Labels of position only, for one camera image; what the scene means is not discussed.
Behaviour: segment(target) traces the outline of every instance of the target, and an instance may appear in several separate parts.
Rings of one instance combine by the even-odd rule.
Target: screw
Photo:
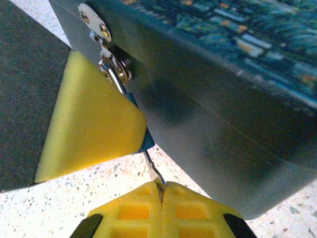
[[[102,46],[109,50],[109,43],[108,43],[108,41],[105,40],[104,38],[103,38],[103,40],[102,40]]]
[[[106,28],[106,26],[103,24],[100,24],[99,27],[101,32],[104,34],[104,36],[109,37],[110,33],[108,32],[108,29]]]
[[[80,12],[80,16],[81,16],[81,19],[83,19],[84,22],[86,22],[87,24],[89,23],[88,16],[83,11]]]
[[[96,42],[99,41],[100,38],[93,30],[90,30],[89,37]]]

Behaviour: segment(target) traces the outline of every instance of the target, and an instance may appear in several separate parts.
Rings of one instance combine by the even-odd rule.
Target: dark gray foam pad
[[[0,1],[0,190],[34,184],[70,48]]]

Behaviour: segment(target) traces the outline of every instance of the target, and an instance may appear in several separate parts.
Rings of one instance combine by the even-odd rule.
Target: metal clip
[[[106,27],[106,24],[100,19],[100,17],[91,9],[87,4],[81,3],[78,7],[80,15],[85,24],[90,28],[89,36],[92,40],[100,42],[100,62],[99,71],[106,76],[106,78],[117,86],[120,93],[128,97],[132,97],[132,94],[127,94],[124,84],[131,79],[131,72],[126,68],[124,62],[119,62],[109,50],[109,43],[111,42],[111,34]],[[159,188],[159,196],[161,202],[163,202],[164,191],[166,182],[163,179],[160,172],[156,169],[149,153],[144,151],[146,163],[149,169],[150,178],[155,181]]]

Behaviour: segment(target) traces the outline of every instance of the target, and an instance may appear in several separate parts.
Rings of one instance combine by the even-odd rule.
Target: yellow sponge
[[[155,182],[89,213],[103,219],[93,238],[235,238],[223,215],[241,215],[178,183],[167,182],[161,204]]]
[[[161,203],[155,182],[148,182],[89,213],[103,219],[94,238],[161,237]]]
[[[162,208],[162,238],[235,238],[223,215],[234,209],[185,186],[167,182]]]
[[[139,150],[146,119],[79,52],[71,52],[35,182]]]

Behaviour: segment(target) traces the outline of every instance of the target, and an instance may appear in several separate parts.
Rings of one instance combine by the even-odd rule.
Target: speckled floor
[[[47,0],[13,0],[68,44]],[[150,155],[166,180],[207,194],[159,147]],[[32,188],[0,194],[0,237],[69,237],[89,211],[149,181],[142,155],[126,156]],[[248,224],[259,238],[316,238],[317,181]]]

